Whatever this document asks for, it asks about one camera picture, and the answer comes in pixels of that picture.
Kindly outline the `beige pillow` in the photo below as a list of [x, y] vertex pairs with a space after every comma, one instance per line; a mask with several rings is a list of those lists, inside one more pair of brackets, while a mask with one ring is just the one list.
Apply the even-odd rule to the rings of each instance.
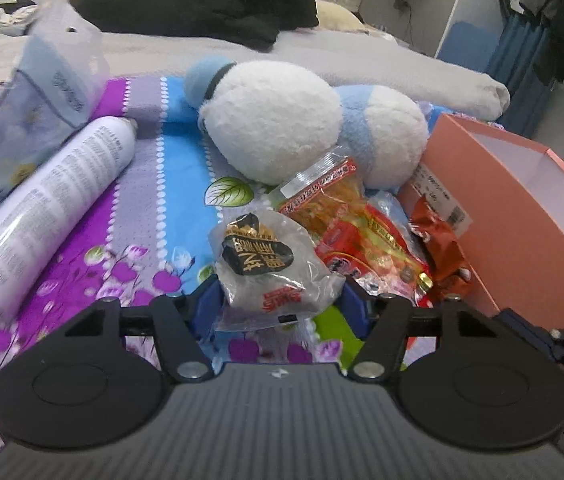
[[317, 0], [319, 27], [332, 32], [366, 32], [367, 27], [359, 18], [337, 3]]

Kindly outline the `pink cardboard storage box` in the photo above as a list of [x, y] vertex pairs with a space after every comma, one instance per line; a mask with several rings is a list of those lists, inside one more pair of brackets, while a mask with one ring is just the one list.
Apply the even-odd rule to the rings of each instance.
[[564, 162], [554, 151], [443, 114], [398, 200], [412, 211], [421, 196], [456, 229], [474, 273], [471, 306], [564, 328]]

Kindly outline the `dark red foil snack packet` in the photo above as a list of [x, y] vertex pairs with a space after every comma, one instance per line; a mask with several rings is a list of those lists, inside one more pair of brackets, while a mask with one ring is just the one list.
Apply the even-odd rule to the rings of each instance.
[[451, 226], [421, 196], [414, 205], [410, 230], [424, 248], [437, 300], [463, 299], [472, 286], [472, 270]]

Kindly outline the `black clothing pile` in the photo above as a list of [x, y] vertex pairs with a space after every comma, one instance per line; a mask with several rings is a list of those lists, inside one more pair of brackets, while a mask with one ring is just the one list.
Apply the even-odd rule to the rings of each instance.
[[102, 32], [206, 37], [271, 50], [284, 30], [319, 25], [316, 0], [70, 0]]

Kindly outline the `translucent blue zip bag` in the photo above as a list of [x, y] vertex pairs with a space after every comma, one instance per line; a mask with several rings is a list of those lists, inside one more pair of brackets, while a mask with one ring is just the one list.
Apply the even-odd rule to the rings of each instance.
[[0, 89], [0, 203], [84, 128], [107, 81], [102, 32], [51, 0]]

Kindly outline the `white spray can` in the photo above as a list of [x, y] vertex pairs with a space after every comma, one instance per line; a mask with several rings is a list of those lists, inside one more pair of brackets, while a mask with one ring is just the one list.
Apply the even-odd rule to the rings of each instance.
[[0, 315], [16, 317], [68, 234], [126, 169], [137, 124], [100, 117], [76, 133], [0, 205]]

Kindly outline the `floral purple bed sheet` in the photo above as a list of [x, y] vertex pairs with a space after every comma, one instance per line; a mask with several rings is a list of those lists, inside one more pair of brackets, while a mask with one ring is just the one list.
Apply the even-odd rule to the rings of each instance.
[[192, 292], [212, 273], [210, 230], [269, 206], [268, 185], [236, 172], [198, 128], [180, 78], [113, 79], [96, 114], [136, 121], [133, 159], [58, 248], [17, 317], [0, 318], [0, 368], [103, 295], [140, 306]]

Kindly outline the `grey duvet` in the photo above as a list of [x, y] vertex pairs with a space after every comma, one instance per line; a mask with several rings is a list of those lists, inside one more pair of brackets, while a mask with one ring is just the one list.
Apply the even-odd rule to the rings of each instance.
[[329, 84], [382, 84], [415, 101], [446, 106], [480, 120], [498, 119], [510, 104], [504, 84], [484, 73], [429, 58], [359, 32], [281, 32], [269, 52], [210, 38], [105, 34], [102, 47], [113, 78], [183, 75], [209, 55], [236, 62], [284, 61], [308, 68]]

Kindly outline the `blue white plush toy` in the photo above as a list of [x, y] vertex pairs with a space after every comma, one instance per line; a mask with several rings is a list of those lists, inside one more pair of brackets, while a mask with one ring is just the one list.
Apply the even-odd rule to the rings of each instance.
[[183, 91], [224, 159], [270, 185], [344, 148], [365, 186], [398, 188], [430, 136], [419, 105], [402, 92], [378, 84], [331, 86], [288, 62], [204, 58], [186, 72]]

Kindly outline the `grey clear snack pouch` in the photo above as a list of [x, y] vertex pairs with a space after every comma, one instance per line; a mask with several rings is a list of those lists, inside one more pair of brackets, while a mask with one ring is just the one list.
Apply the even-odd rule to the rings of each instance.
[[313, 318], [332, 306], [345, 278], [325, 265], [305, 228], [258, 209], [212, 229], [209, 243], [224, 292], [218, 330], [251, 332]]

